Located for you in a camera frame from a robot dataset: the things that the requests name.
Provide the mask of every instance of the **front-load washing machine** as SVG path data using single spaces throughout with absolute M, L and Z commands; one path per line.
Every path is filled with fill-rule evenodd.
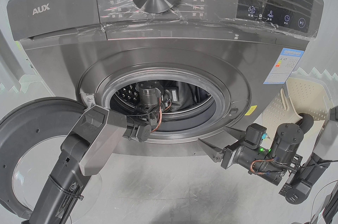
M 261 114 L 316 37 L 323 0 L 10 0 L 7 11 L 57 97 L 130 115 L 138 83 L 174 91 L 157 131 L 115 152 L 187 156 Z

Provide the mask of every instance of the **qr code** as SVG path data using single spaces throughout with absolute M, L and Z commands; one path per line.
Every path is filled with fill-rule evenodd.
M 297 63 L 298 63 L 298 58 L 297 59 L 289 59 L 289 61 L 286 64 L 285 68 L 294 68 Z

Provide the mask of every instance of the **play/pause button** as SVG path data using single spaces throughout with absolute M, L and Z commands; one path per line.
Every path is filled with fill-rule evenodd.
M 298 20 L 298 26 L 299 26 L 299 28 L 303 28 L 305 26 L 305 19 L 304 18 L 300 18 Z

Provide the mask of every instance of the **aux logo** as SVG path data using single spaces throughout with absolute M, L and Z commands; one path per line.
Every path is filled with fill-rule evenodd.
M 41 12 L 44 12 L 44 11 L 48 10 L 48 9 L 49 9 L 48 5 L 49 5 L 49 3 L 46 4 L 46 5 L 41 6 L 41 9 L 40 9 L 40 7 L 38 7 L 37 9 L 34 8 L 34 10 L 33 10 L 33 15 L 34 15 L 34 14 L 39 14 L 39 13 L 41 13 Z

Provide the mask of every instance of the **yellow warning sticker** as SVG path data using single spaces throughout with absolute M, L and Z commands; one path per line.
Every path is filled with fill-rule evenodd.
M 256 108 L 257 108 L 257 105 L 251 106 L 250 109 L 248 110 L 248 112 L 247 112 L 246 114 L 244 114 L 244 115 L 250 115 L 251 113 L 254 112 L 254 110 L 255 110 Z

